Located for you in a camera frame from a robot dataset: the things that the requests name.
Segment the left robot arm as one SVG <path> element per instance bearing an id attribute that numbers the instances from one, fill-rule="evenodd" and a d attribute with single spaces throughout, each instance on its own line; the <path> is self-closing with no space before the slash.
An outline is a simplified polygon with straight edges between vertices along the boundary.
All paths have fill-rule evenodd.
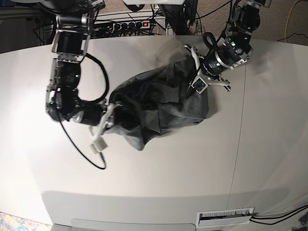
<path id="1" fill-rule="evenodd" d="M 199 94 L 211 85 L 231 90 L 230 82 L 223 79 L 221 74 L 245 64 L 251 58 L 253 48 L 250 40 L 260 25 L 260 8 L 268 8 L 270 3 L 270 0 L 246 0 L 243 6 L 239 5 L 238 0 L 232 3 L 228 21 L 220 36 L 216 39 L 210 32 L 202 35 L 209 49 L 206 55 L 199 54 L 197 48 L 188 44 L 184 46 L 191 53 L 196 67 L 196 76 L 190 81 L 189 89 Z"/>

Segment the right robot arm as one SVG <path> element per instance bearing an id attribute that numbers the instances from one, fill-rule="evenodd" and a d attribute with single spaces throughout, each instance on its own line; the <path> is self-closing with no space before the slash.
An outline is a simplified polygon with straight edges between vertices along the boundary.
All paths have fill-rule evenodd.
<path id="1" fill-rule="evenodd" d="M 55 122 L 74 118 L 78 123 L 96 127 L 91 139 L 100 139 L 115 104 L 104 105 L 109 91 L 109 78 L 104 65 L 87 52 L 93 26 L 103 0 L 44 0 L 38 3 L 46 12 L 55 16 L 55 35 L 52 52 L 57 54 L 52 62 L 51 77 L 46 89 L 45 111 Z M 81 79 L 81 61 L 94 61 L 103 73 L 105 90 L 97 99 L 86 101 L 78 95 Z"/>

